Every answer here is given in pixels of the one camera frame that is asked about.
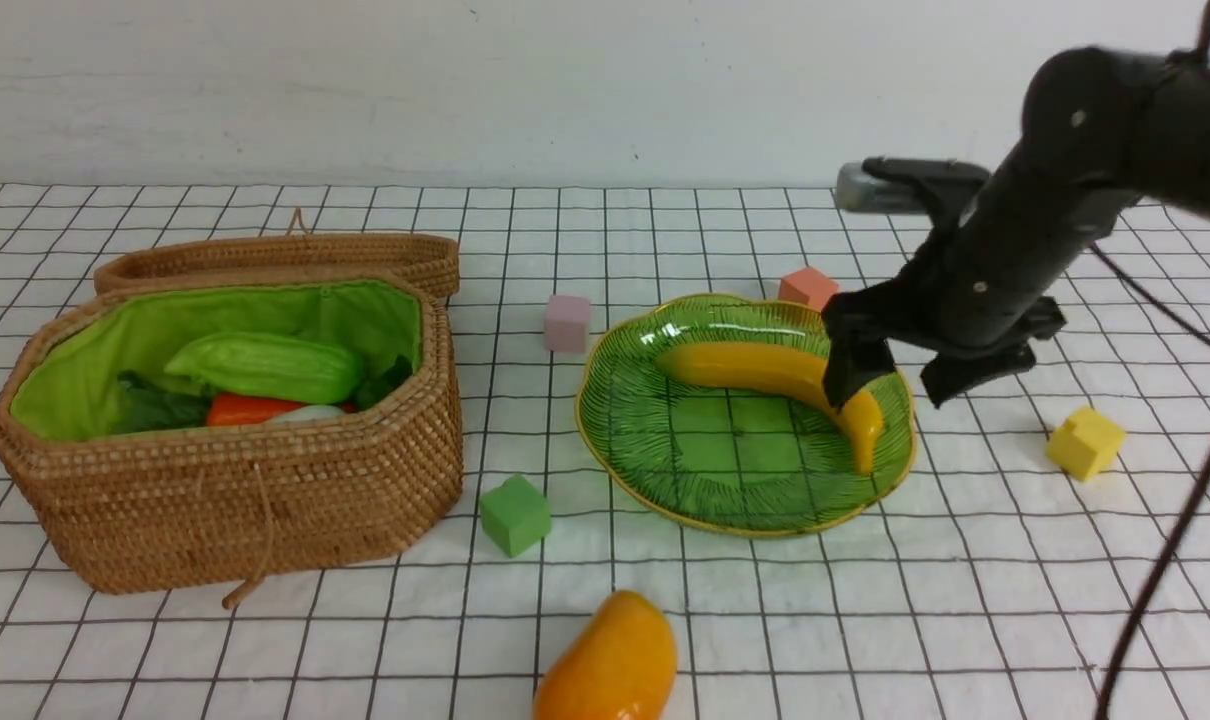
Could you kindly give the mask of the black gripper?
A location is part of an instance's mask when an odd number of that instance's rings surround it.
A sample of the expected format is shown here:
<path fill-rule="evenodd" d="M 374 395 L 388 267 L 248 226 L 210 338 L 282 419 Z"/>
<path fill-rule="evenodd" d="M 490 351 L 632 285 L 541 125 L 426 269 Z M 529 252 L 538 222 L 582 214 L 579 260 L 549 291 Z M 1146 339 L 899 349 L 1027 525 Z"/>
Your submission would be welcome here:
<path fill-rule="evenodd" d="M 1049 287 L 1112 232 L 1143 190 L 1145 165 L 1127 146 L 1016 142 L 966 208 L 924 215 L 928 237 L 894 277 L 823 310 L 829 404 L 842 410 L 894 374 L 893 340 L 935 352 L 920 374 L 933 407 L 1035 369 L 1027 341 L 1062 326 Z"/>

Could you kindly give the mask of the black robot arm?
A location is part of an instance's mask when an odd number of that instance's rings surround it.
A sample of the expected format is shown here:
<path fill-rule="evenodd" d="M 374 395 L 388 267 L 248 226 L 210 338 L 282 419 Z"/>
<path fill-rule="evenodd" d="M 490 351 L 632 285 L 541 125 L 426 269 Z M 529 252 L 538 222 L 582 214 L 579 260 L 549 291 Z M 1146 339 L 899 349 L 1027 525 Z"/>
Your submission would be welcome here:
<path fill-rule="evenodd" d="M 885 156 L 846 165 L 839 209 L 924 214 L 930 232 L 894 277 L 823 309 L 828 401 L 843 407 L 892 374 L 892 341 L 933 351 L 921 381 L 935 407 L 1033 369 L 1030 342 L 1065 326 L 1050 286 L 1140 198 L 1210 220 L 1210 65 L 1189 51 L 1051 56 L 995 169 Z"/>

